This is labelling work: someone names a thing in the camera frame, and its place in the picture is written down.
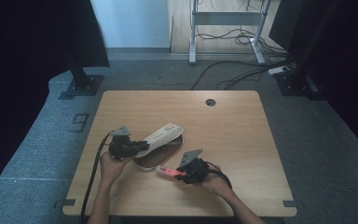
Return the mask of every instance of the black stand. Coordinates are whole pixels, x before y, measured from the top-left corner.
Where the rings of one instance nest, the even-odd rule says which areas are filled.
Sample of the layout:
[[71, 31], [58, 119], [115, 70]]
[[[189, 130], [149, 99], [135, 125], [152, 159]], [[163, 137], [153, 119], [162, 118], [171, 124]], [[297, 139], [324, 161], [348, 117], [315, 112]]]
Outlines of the black stand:
[[324, 100], [311, 74], [305, 76], [304, 82], [299, 83], [296, 83], [296, 76], [290, 72], [276, 74], [275, 79], [283, 96], [307, 96], [310, 100]]
[[64, 59], [71, 70], [74, 79], [66, 91], [59, 97], [60, 100], [73, 100], [75, 96], [94, 96], [103, 80], [102, 75], [86, 75], [83, 68], [79, 66], [69, 50], [64, 53]]
[[335, 0], [331, 3], [329, 10], [327, 10], [327, 13], [324, 15], [324, 19], [316, 28], [315, 34], [307, 45], [295, 72], [280, 73], [275, 75], [282, 95], [308, 96], [311, 100], [324, 99], [321, 92], [312, 81], [310, 68], [315, 54], [315, 46], [320, 40], [321, 34], [327, 24], [330, 22], [332, 15], [336, 11], [339, 1], [340, 0]]

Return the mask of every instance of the wire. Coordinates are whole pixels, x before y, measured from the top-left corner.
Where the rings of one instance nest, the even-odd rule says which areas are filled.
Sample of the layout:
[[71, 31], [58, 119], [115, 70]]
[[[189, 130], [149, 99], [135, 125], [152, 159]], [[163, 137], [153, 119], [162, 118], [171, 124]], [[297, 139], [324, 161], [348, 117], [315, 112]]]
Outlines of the wire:
[[218, 171], [222, 172], [222, 170], [220, 170], [220, 168], [217, 167], [215, 164], [213, 164], [213, 163], [211, 163], [211, 162], [209, 162], [209, 161], [206, 161], [206, 163], [211, 164], [211, 165], [214, 166], [214, 168], [216, 168]]
[[237, 38], [238, 36], [227, 36], [227, 35], [230, 35], [231, 33], [234, 33], [236, 31], [240, 31], [241, 29], [234, 29], [224, 35], [207, 35], [207, 34], [200, 34], [200, 31], [199, 31], [199, 27], [197, 26], [197, 36], [199, 36], [201, 39], [235, 39]]
[[240, 61], [222, 61], [222, 62], [217, 62], [217, 63], [213, 63], [211, 65], [209, 65], [207, 68], [205, 68], [203, 70], [203, 72], [201, 73], [201, 75], [199, 76], [199, 78], [196, 80], [196, 82], [194, 83], [194, 85], [191, 87], [191, 91], [194, 89], [194, 87], [197, 86], [197, 84], [200, 82], [201, 78], [203, 77], [203, 75], [212, 67], [221, 64], [221, 63], [239, 63], [239, 64], [245, 64], [245, 65], [250, 65], [250, 66], [268, 66], [268, 65], [263, 65], [263, 64], [255, 64], [255, 63], [245, 63], [245, 62], [240, 62]]
[[103, 139], [103, 141], [101, 142], [100, 146], [98, 147], [97, 154], [95, 155], [94, 166], [92, 167], [91, 177], [89, 178], [89, 186], [87, 187], [86, 195], [84, 197], [83, 205], [81, 207], [80, 223], [86, 223], [85, 213], [86, 213], [87, 201], [89, 200], [89, 196], [90, 196], [90, 192], [91, 192], [91, 188], [92, 188], [92, 183], [94, 182], [95, 173], [96, 173], [97, 167], [98, 167], [98, 161], [100, 159], [101, 152], [103, 150], [103, 146], [105, 146], [106, 139], [109, 137], [109, 134], [107, 134], [106, 137]]
[[224, 88], [224, 91], [228, 90], [228, 88], [230, 88], [231, 86], [233, 86], [234, 84], [236, 84], [239, 81], [245, 80], [247, 77], [259, 74], [258, 79], [253, 79], [253, 81], [260, 81], [261, 80], [261, 76], [263, 75], [264, 72], [268, 71], [271, 68], [274, 67], [279, 67], [279, 66], [283, 66], [285, 64], [291, 63], [293, 61], [293, 59], [286, 59], [282, 62], [279, 63], [275, 63], [272, 65], [269, 65], [268, 67], [262, 68], [262, 69], [255, 69], [253, 71], [250, 72], [246, 72], [246, 73], [242, 73], [240, 76], [234, 77], [232, 78], [227, 85]]
[[211, 6], [214, 9], [214, 11], [216, 11], [216, 8], [213, 6], [213, 0], [211, 0]]
[[243, 0], [242, 4], [240, 5], [240, 7], [238, 7], [237, 11], [240, 11], [240, 8], [245, 5], [245, 0]]
[[263, 10], [263, 6], [264, 6], [264, 2], [265, 2], [265, 0], [263, 0], [263, 1], [261, 2], [261, 5], [258, 6], [258, 7], [251, 7], [251, 6], [250, 6], [250, 1], [248, 1], [248, 6], [246, 7], [246, 11], [248, 11], [249, 7], [252, 8], [252, 9], [254, 9], [254, 10], [260, 9], [260, 11], [262, 11], [262, 10]]

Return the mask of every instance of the black cable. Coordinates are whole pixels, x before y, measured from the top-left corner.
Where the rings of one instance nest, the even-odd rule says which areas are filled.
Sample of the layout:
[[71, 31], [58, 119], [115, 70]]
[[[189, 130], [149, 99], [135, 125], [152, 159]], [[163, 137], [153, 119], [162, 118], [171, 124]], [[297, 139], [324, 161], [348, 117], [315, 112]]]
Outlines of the black cable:
[[246, 11], [248, 11], [250, 4], [251, 4], [251, 0], [248, 1], [248, 6], [246, 6]]
[[230, 182], [229, 179], [228, 179], [228, 176], [226, 176], [225, 174], [223, 174], [223, 172], [222, 172], [216, 165], [214, 165], [213, 163], [211, 163], [211, 162], [209, 162], [209, 161], [206, 161], [206, 163], [211, 164], [214, 168], [217, 169], [217, 171], [216, 171], [216, 170], [211, 170], [211, 169], [209, 169], [209, 170], [208, 170], [208, 173], [219, 175], [222, 179], [224, 179], [224, 180], [226, 181], [226, 183], [228, 184], [228, 186], [232, 189], [232, 185], [231, 185], [231, 182]]
[[241, 7], [245, 5], [245, 0], [243, 0], [242, 4], [240, 5], [240, 7], [238, 7], [237, 11], [240, 11]]
[[213, 0], [211, 0], [211, 6], [214, 9], [214, 11], [216, 11], [216, 8], [213, 6]]
[[257, 80], [257, 81], [259, 81], [259, 80], [260, 80], [260, 77], [261, 77], [261, 75], [262, 75], [262, 73], [268, 71], [268, 70], [271, 69], [271, 68], [279, 67], [279, 66], [283, 66], [283, 65], [285, 65], [285, 64], [291, 63], [292, 61], [293, 61], [292, 59], [286, 59], [286, 60], [284, 60], [284, 61], [282, 61], [282, 62], [269, 65], [269, 66], [266, 67], [266, 68], [262, 68], [262, 69], [258, 69], [258, 70], [253, 70], [253, 71], [251, 71], [250, 73], [249, 73], [249, 72], [243, 73], [243, 74], [241, 74], [241, 75], [238, 76], [238, 77], [232, 78], [232, 79], [228, 82], [228, 84], [225, 86], [224, 91], [228, 90], [228, 88], [230, 88], [231, 86], [233, 86], [235, 83], [237, 83], [237, 82], [239, 82], [239, 81], [241, 81], [241, 80], [244, 80], [244, 79], [246, 79], [247, 77], [256, 75], [256, 74], [260, 74], [259, 79]]
[[261, 2], [261, 5], [260, 5], [259, 7], [251, 7], [251, 6], [250, 6], [250, 1], [249, 1], [249, 2], [248, 2], [248, 6], [247, 6], [247, 8], [246, 8], [246, 11], [248, 11], [249, 7], [251, 7], [251, 8], [254, 9], [254, 10], [257, 10], [257, 9], [260, 8], [260, 11], [262, 11], [265, 1], [266, 1], [266, 0], [263, 0], [263, 1]]
[[86, 195], [84, 197], [83, 205], [81, 207], [80, 223], [86, 223], [85, 213], [86, 213], [87, 201], [89, 200], [90, 191], [91, 191], [91, 188], [92, 188], [92, 183], [94, 182], [95, 173], [97, 172], [98, 161], [100, 159], [101, 152], [103, 150], [103, 146], [106, 143], [106, 139], [109, 137], [109, 134], [107, 134], [106, 137], [103, 139], [103, 141], [100, 144], [100, 147], [98, 147], [97, 154], [95, 155], [94, 166], [92, 167], [91, 177], [89, 178], [89, 186], [87, 187]]
[[211, 65], [209, 65], [207, 68], [205, 68], [203, 70], [203, 72], [201, 73], [201, 75], [199, 76], [199, 78], [196, 80], [196, 82], [194, 83], [194, 85], [191, 87], [191, 91], [194, 89], [194, 87], [197, 86], [197, 84], [200, 82], [201, 78], [203, 77], [203, 75], [213, 66], [218, 65], [220, 63], [241, 63], [241, 64], [245, 64], [245, 65], [251, 65], [251, 66], [268, 66], [268, 65], [264, 65], [264, 64], [254, 64], [254, 63], [245, 63], [245, 62], [239, 62], [239, 61], [223, 61], [223, 62], [217, 62], [217, 63], [213, 63]]
[[277, 55], [281, 55], [281, 56], [287, 56], [287, 53], [277, 51], [277, 50], [284, 51], [284, 49], [279, 49], [279, 48], [270, 46], [269, 44], [267, 44], [267, 42], [263, 38], [259, 39], [259, 43], [265, 52], [277, 54]]
[[[241, 38], [246, 38], [247, 41], [246, 42], [242, 42]], [[248, 45], [248, 44], [252, 44], [251, 41], [252, 36], [249, 35], [237, 35], [237, 37], [235, 38], [235, 43], [236, 44], [241, 44], [241, 45]]]
[[241, 29], [234, 29], [224, 35], [208, 35], [208, 34], [200, 34], [200, 31], [199, 31], [199, 27], [197, 26], [197, 36], [199, 36], [201, 39], [235, 39], [237, 38], [238, 36], [229, 36], [229, 37], [226, 37], [226, 35], [229, 35], [235, 31], [240, 31]]

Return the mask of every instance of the cable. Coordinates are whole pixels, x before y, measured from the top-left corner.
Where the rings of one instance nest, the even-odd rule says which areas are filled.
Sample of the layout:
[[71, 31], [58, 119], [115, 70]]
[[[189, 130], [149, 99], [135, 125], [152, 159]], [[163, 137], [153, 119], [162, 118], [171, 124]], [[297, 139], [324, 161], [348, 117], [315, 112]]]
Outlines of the cable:
[[207, 35], [207, 34], [200, 34], [200, 31], [199, 31], [199, 27], [197, 26], [197, 36], [199, 36], [201, 39], [206, 39], [206, 40], [208, 40], [208, 39], [235, 39], [235, 38], [237, 38], [238, 36], [236, 35], [236, 36], [229, 36], [229, 37], [226, 37], [226, 35], [229, 35], [229, 34], [231, 34], [231, 33], [233, 33], [233, 32], [236, 32], [236, 31], [240, 31], [241, 29], [234, 29], [234, 30], [232, 30], [232, 31], [230, 31], [230, 32], [228, 32], [228, 33], [226, 33], [226, 34], [224, 34], [224, 35]]
[[243, 73], [243, 74], [241, 74], [240, 76], [237, 76], [237, 77], [232, 78], [232, 79], [228, 82], [228, 84], [225, 86], [224, 91], [228, 90], [228, 88], [230, 88], [231, 86], [233, 86], [235, 83], [237, 83], [237, 82], [239, 82], [239, 81], [242, 81], [242, 80], [246, 79], [247, 77], [250, 77], [250, 76], [253, 76], [253, 75], [256, 75], [256, 74], [260, 74], [259, 77], [258, 77], [258, 79], [255, 80], [255, 81], [259, 81], [264, 72], [268, 71], [268, 70], [271, 69], [271, 68], [279, 67], [279, 66], [283, 66], [283, 65], [285, 65], [285, 64], [291, 63], [292, 61], [293, 61], [293, 59], [286, 59], [286, 60], [284, 60], [284, 61], [282, 61], [282, 62], [269, 65], [269, 66], [266, 67], [266, 68], [262, 68], [262, 69], [258, 69], [258, 70], [256, 69], [256, 70], [253, 70], [253, 71], [250, 71], [250, 72]]
[[209, 162], [209, 161], [206, 161], [206, 163], [211, 164], [212, 166], [214, 166], [214, 168], [217, 169], [217, 171], [216, 171], [216, 170], [208, 169], [208, 173], [219, 175], [222, 179], [224, 179], [224, 180], [226, 181], [226, 183], [228, 184], [228, 186], [232, 189], [232, 185], [231, 185], [231, 182], [230, 182], [229, 179], [228, 179], [228, 176], [226, 176], [225, 174], [223, 174], [223, 172], [222, 172], [216, 165], [214, 165], [213, 163], [211, 163], [211, 162]]
[[211, 6], [214, 9], [214, 11], [216, 11], [216, 8], [213, 6], [213, 0], [211, 0]]
[[[219, 81], [216, 84], [216, 89], [218, 90], [218, 87], [219, 87], [220, 83], [226, 82], [227, 84], [226, 84], [225, 88], [223, 88], [223, 90], [225, 91], [229, 86], [232, 85], [232, 83], [236, 82], [237, 80], [243, 80], [243, 79], [246, 79], [247, 77], [250, 77], [250, 76], [253, 76], [253, 75], [256, 75], [256, 74], [259, 74], [259, 73], [262, 74], [263, 72], [264, 72], [264, 69], [253, 70], [250, 73], [249, 72], [242, 73], [241, 75], [239, 75], [237, 77], [234, 77], [234, 78], [232, 78], [230, 80]], [[259, 75], [258, 79], [246, 79], [246, 80], [260, 81], [260, 77], [261, 77], [261, 75]]]
[[261, 2], [261, 5], [260, 5], [259, 7], [251, 7], [251, 6], [250, 6], [250, 1], [249, 1], [249, 2], [248, 2], [248, 6], [246, 7], [246, 11], [248, 11], [249, 7], [252, 8], [252, 9], [254, 9], [254, 10], [260, 9], [260, 11], [262, 11], [262, 10], [263, 10], [263, 6], [264, 6], [264, 2], [265, 2], [265, 0], [263, 0], [263, 1]]
[[100, 159], [101, 152], [103, 150], [103, 146], [105, 146], [106, 139], [109, 137], [109, 134], [107, 134], [106, 137], [103, 139], [103, 141], [101, 142], [100, 146], [98, 147], [97, 154], [95, 155], [94, 166], [92, 167], [91, 177], [89, 178], [89, 186], [87, 187], [86, 195], [84, 197], [83, 205], [81, 207], [80, 223], [86, 223], [85, 213], [86, 213], [87, 201], [89, 200], [90, 191], [91, 191], [91, 188], [92, 188], [92, 183], [94, 182], [95, 173], [96, 173], [97, 167], [98, 167], [98, 161]]
[[241, 7], [245, 5], [245, 0], [243, 0], [242, 4], [240, 5], [240, 7], [238, 7], [237, 11], [240, 11]]
[[245, 64], [245, 65], [251, 65], [251, 66], [268, 66], [268, 65], [263, 65], [263, 64], [254, 64], [254, 63], [245, 63], [245, 62], [239, 62], [239, 61], [223, 61], [223, 62], [217, 62], [217, 63], [213, 63], [211, 65], [209, 65], [207, 68], [205, 68], [203, 70], [203, 72], [201, 73], [201, 75], [199, 76], [199, 78], [196, 80], [196, 82], [194, 83], [194, 85], [191, 87], [191, 91], [194, 89], [194, 87], [197, 86], [197, 84], [200, 82], [201, 78], [203, 77], [203, 75], [213, 66], [216, 66], [218, 64], [221, 63], [240, 63], [240, 64]]

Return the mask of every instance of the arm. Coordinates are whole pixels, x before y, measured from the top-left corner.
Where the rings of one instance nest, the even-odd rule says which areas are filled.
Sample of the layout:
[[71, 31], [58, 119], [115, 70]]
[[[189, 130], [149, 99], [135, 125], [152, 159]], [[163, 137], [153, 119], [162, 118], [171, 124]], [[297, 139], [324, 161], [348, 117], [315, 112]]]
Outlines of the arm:
[[106, 224], [109, 221], [110, 190], [124, 170], [125, 165], [132, 158], [125, 158], [121, 161], [115, 161], [112, 156], [105, 152], [100, 158], [101, 179], [92, 207], [89, 224]]
[[228, 186], [226, 181], [218, 175], [208, 174], [203, 182], [196, 184], [206, 189], [208, 192], [222, 197], [234, 212], [242, 224], [262, 224], [260, 219], [252, 210], [250, 210], [237, 196], [237, 194]]

